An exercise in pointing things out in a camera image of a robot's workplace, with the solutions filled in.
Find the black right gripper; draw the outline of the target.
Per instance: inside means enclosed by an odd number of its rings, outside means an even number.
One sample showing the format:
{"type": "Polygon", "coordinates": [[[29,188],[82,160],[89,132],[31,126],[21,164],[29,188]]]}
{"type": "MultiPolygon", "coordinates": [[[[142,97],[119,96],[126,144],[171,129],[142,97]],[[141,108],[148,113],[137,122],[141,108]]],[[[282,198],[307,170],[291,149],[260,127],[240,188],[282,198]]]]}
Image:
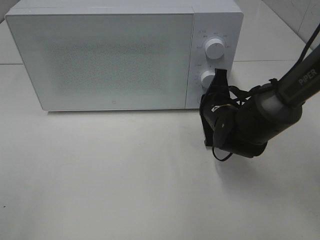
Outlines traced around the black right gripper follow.
{"type": "Polygon", "coordinates": [[[216,68],[199,108],[206,147],[224,145],[234,127],[234,114],[237,111],[229,93],[227,70],[216,68]]]}

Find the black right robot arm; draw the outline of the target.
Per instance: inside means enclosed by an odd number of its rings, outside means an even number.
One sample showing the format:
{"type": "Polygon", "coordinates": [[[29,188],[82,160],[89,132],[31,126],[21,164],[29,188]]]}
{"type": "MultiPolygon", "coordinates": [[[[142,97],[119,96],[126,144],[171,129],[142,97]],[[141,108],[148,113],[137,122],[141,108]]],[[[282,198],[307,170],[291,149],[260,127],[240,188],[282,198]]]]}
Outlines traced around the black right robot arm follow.
{"type": "Polygon", "coordinates": [[[216,69],[199,114],[204,145],[246,158],[261,155],[268,141],[297,123],[302,106],[320,91],[320,49],[315,48],[282,79],[270,79],[249,91],[228,84],[227,71],[216,69]]]}

